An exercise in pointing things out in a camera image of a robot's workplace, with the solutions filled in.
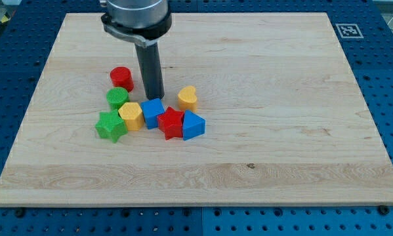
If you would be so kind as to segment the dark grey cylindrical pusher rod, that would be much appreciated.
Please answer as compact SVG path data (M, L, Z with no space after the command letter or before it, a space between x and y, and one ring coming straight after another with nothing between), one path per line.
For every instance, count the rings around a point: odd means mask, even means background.
M148 47L135 46L136 55L147 99L162 99L165 95L163 76L159 59L158 44Z

